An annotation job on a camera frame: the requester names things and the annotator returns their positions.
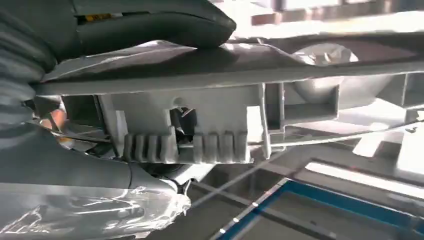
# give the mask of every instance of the plastic wrap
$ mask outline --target plastic wrap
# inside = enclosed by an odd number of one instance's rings
[[[0,239],[107,239],[160,230],[190,207],[172,190],[0,183]]]

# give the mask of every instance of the blue metal frame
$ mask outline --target blue metal frame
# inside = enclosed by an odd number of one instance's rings
[[[255,207],[244,218],[240,219],[238,223],[234,224],[218,239],[229,240],[238,234],[247,224],[249,224],[255,217],[262,214],[270,204],[278,199],[283,193],[290,192],[311,200],[320,202],[322,204],[339,208],[350,213],[361,215],[388,224],[400,229],[409,229],[411,224],[411,216],[403,212],[395,211],[393,209],[385,208],[369,202],[361,201],[349,196],[339,195],[334,192],[326,191],[310,185],[302,184],[295,181],[289,181],[282,185],[277,191],[271,194],[261,204]],[[416,232],[424,236],[424,221],[421,220]]]

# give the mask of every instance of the wire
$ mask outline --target wire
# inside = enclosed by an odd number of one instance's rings
[[[336,136],[316,136],[316,137],[310,137],[309,139],[296,139],[296,140],[290,140],[290,141],[283,141],[278,143],[271,143],[271,147],[289,147],[289,146],[303,146],[303,145],[313,145],[313,144],[327,144],[327,143],[334,143],[334,142],[340,142],[340,141],[346,141],[346,140],[352,140],[352,139],[360,139],[368,135],[372,134],[382,134],[392,131],[398,131],[403,130],[405,128],[411,128],[416,125],[419,125],[423,123],[424,120],[417,120],[409,123],[403,123],[398,124],[386,129],[382,130],[375,130],[375,131],[360,131],[357,133],[350,133],[350,134],[341,134]],[[250,143],[249,147],[261,147],[262,143]],[[178,145],[179,148],[193,148],[193,144],[180,144]]]
[[[44,129],[48,130],[49,132],[51,132],[53,135],[58,136],[58,137],[62,137],[62,138],[73,139],[73,140],[78,140],[78,141],[88,142],[88,143],[95,143],[95,144],[110,143],[111,142],[109,139],[87,137],[87,136],[78,136],[78,135],[68,135],[68,134],[64,134],[62,132],[50,129],[48,127],[45,127],[45,126],[38,124],[38,123],[35,123],[35,122],[33,124],[40,126]]]

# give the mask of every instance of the black hose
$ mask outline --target black hose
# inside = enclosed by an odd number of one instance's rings
[[[33,135],[33,128],[22,124],[33,117],[23,104],[35,96],[29,83],[39,82],[56,64],[41,40],[17,26],[11,19],[0,18],[0,148]]]

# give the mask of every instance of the yellow label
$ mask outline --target yellow label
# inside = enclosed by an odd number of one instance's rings
[[[112,15],[110,14],[96,14],[96,15],[87,15],[85,19],[89,22],[102,20],[102,19],[110,19]]]

